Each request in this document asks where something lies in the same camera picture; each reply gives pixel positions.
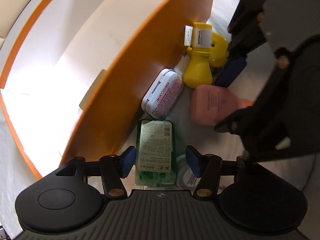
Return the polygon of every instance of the copper screw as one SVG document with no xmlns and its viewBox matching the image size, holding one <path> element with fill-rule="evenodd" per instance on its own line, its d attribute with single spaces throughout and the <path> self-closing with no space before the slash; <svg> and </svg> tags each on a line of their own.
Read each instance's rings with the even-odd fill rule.
<svg viewBox="0 0 320 240">
<path fill-rule="evenodd" d="M 258 22 L 262 22 L 263 18 L 264 18 L 264 13 L 263 12 L 258 13 L 258 15 L 257 15 Z"/>
<path fill-rule="evenodd" d="M 290 62 L 287 56 L 282 55 L 277 59 L 277 66 L 280 69 L 286 69 L 289 66 L 289 64 Z"/>
<path fill-rule="evenodd" d="M 124 194 L 124 191 L 120 188 L 114 188 L 109 190 L 108 194 L 112 197 L 120 197 L 121 195 Z"/>
<path fill-rule="evenodd" d="M 211 190 L 207 189 L 207 188 L 202 188 L 197 190 L 197 195 L 199 197 L 209 197 L 212 194 Z"/>
</svg>

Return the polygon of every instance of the barcode sticker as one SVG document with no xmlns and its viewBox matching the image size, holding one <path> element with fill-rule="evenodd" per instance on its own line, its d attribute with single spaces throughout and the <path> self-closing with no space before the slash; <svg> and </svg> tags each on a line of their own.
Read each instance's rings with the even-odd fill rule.
<svg viewBox="0 0 320 240">
<path fill-rule="evenodd" d="M 186 25 L 185 33 L 184 33 L 184 46 L 190 46 L 191 37 L 192 37 L 192 26 Z"/>
<path fill-rule="evenodd" d="M 211 48 L 211 35 L 212 30 L 195 28 L 194 30 L 195 38 L 193 39 L 193 46 L 198 48 Z"/>
<path fill-rule="evenodd" d="M 140 171 L 171 172 L 172 124 L 143 120 L 138 152 Z"/>
</svg>

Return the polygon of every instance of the ribbed black surface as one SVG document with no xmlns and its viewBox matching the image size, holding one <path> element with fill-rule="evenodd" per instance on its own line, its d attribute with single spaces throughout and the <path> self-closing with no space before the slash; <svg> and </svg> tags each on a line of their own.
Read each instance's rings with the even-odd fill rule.
<svg viewBox="0 0 320 240">
<path fill-rule="evenodd" d="M 229 225 L 214 204 L 195 200 L 188 191 L 134 190 L 111 201 L 102 215 L 76 232 L 43 236 L 23 232 L 18 240 L 303 240 L 297 232 L 256 236 Z"/>
</svg>

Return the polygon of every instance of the yellow plastic object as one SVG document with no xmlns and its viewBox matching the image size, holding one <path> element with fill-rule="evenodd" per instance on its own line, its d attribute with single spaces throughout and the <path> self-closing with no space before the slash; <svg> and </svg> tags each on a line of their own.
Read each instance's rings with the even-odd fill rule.
<svg viewBox="0 0 320 240">
<path fill-rule="evenodd" d="M 221 68 L 225 64 L 228 53 L 228 42 L 222 35 L 212 32 L 211 53 L 209 65 L 211 68 Z M 187 55 L 191 57 L 191 47 L 187 48 Z"/>
<path fill-rule="evenodd" d="M 211 85 L 212 74 L 209 66 L 211 52 L 212 25 L 194 23 L 192 30 L 192 49 L 190 62 L 182 75 L 183 82 L 191 88 L 199 85 Z"/>
</svg>

